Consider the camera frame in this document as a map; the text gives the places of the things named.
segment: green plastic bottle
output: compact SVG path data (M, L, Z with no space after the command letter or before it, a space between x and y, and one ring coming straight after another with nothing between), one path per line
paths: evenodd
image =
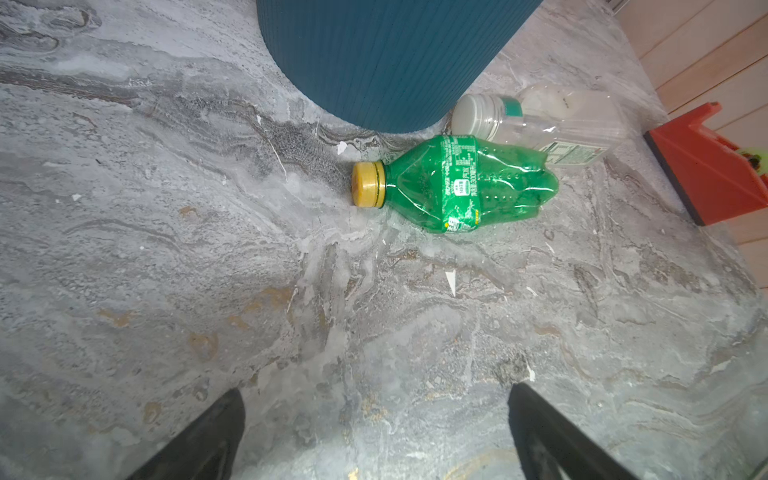
M432 233L469 232L535 217L558 192L546 160L546 153L514 145L434 137L389 165L355 164L352 196L358 207L388 204Z

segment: teal label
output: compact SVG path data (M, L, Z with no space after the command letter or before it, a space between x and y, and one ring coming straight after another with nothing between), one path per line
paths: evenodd
M473 137L443 137L442 219L446 232L469 232L480 226L478 152Z
M508 117L522 117L523 107L520 102L512 97L502 97L502 103L504 104L504 114Z

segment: red plastic object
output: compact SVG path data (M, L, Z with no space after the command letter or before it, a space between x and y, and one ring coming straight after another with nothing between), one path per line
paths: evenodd
M768 180L736 153L739 147L702 125L723 110L701 105L645 134L645 141L698 225L768 207Z

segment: wood plank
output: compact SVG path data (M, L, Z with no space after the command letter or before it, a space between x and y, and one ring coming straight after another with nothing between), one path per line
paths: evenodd
M766 55L768 15L661 85L659 99L673 111Z
M768 57L752 64L670 113L676 118L708 101L719 101L723 110L704 124L717 130L768 104Z
M768 151L768 104L732 121L717 133L740 147L758 147Z
M739 215L736 218L726 220L726 223L730 235L736 243L747 243L768 238L768 208L751 214Z
M659 88L766 13L767 0L714 0L641 59L651 84Z
M757 286L768 286L768 238L739 245Z
M616 18L634 53L641 58L712 1L632 0L619 10Z

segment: white logo on label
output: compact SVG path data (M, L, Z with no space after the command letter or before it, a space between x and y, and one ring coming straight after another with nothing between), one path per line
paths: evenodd
M453 181L453 194L457 197L466 197L469 195L469 180L459 178Z

